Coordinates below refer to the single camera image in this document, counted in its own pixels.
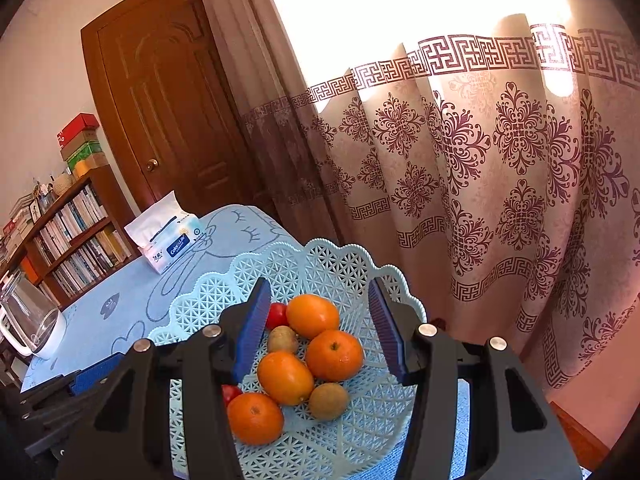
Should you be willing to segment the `green box on shelf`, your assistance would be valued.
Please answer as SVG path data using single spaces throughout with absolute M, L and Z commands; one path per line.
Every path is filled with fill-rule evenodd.
M 81 144 L 81 146 L 74 151 L 70 156 L 66 158 L 66 165 L 70 171 L 74 171 L 75 166 L 81 160 L 86 159 L 92 154 L 98 154 L 102 152 L 102 148 L 99 141 L 90 140 Z

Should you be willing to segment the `red cherry tomato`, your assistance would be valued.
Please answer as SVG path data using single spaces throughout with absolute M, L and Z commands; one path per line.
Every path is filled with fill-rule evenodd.
M 224 400 L 224 406 L 228 406 L 235 398 L 240 396 L 243 391 L 238 386 L 223 385 L 221 387 L 222 400 Z
M 282 302 L 273 302 L 266 321 L 266 329 L 274 330 L 279 326 L 288 326 L 288 306 Z

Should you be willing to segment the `orange mandarin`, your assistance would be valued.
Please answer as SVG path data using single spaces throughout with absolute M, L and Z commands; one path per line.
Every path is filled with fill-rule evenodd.
M 267 353 L 258 363 L 258 382 L 268 396 L 285 406 L 304 403 L 314 390 L 314 376 L 292 353 Z
M 341 330 L 326 330 L 308 344 L 305 361 L 311 374 L 324 382 L 344 382 L 363 366 L 359 340 Z
M 313 294 L 294 297 L 286 309 L 288 325 L 294 332 L 311 340 L 326 330 L 340 327 L 340 314 L 331 301 Z
M 284 416 L 280 406 L 263 393 L 242 393 L 228 405 L 232 434 L 247 445 L 266 445 L 282 434 Z

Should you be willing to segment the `white tissue box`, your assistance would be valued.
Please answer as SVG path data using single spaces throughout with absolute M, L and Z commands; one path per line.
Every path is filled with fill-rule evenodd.
M 158 274 L 167 271 L 204 232 L 200 218 L 180 206 L 174 191 L 128 223 L 125 231 Z

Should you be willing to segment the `beige patterned curtain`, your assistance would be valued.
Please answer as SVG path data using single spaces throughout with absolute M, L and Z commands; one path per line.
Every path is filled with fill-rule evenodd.
M 611 0 L 203 0 L 285 227 L 401 268 L 548 391 L 639 296 L 639 47 Z

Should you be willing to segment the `blue patterned tablecloth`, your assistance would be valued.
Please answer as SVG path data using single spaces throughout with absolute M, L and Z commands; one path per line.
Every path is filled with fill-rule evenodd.
M 378 266 L 361 246 L 328 240 L 299 243 L 253 206 L 230 205 L 206 214 L 203 235 L 167 271 L 136 259 L 66 308 L 66 332 L 50 359 L 33 359 L 23 386 L 124 353 L 140 338 L 169 344 L 216 322 L 225 307 L 245 300 L 258 278 L 271 296 L 300 294 L 331 300 L 341 328 L 362 345 L 364 363 L 346 382 L 349 404 L 333 422 L 319 422 L 303 406 L 284 410 L 282 436 L 273 444 L 236 448 L 249 479 L 390 479 L 405 443 L 414 392 L 386 367 L 367 306 L 372 278 L 393 297 L 410 300 L 396 266 Z

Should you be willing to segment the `brown wooden door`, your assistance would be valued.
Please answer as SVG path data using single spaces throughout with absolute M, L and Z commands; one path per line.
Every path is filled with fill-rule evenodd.
M 229 204 L 278 214 L 203 0 L 122 0 L 80 36 L 103 132 L 140 209 L 174 192 L 199 217 Z

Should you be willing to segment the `light blue lattice basket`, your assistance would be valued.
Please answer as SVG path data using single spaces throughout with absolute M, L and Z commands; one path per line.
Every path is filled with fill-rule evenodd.
M 300 347 L 272 353 L 260 338 L 228 417 L 247 479 L 343 479 L 382 460 L 406 433 L 414 395 L 390 374 L 369 305 L 378 278 L 395 301 L 427 317 L 401 270 L 377 266 L 362 247 L 317 238 L 304 248 L 274 243 L 203 274 L 149 334 L 157 346 L 188 339 L 246 301 L 260 278 L 288 305 Z

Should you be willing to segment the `red box on shelf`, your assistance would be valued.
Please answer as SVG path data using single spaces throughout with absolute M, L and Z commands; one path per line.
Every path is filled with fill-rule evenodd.
M 79 113 L 57 135 L 58 146 L 65 148 L 67 144 L 83 131 L 94 131 L 100 124 L 96 116 L 89 113 Z

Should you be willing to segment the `tan longan fruit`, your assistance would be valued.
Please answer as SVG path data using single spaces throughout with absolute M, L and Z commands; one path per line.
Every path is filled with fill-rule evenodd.
M 308 410 L 313 418 L 328 422 L 342 416 L 347 408 L 349 395 L 336 382 L 326 382 L 312 390 L 308 399 Z
M 298 338 L 290 326 L 280 325 L 270 330 L 267 341 L 267 351 L 288 352 L 296 354 L 298 351 Z

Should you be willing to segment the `wooden bookshelf with books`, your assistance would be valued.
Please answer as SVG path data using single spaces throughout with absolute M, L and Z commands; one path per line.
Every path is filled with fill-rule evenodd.
M 111 168 L 91 169 L 40 216 L 1 272 L 25 272 L 65 309 L 140 256 L 124 230 L 133 218 Z

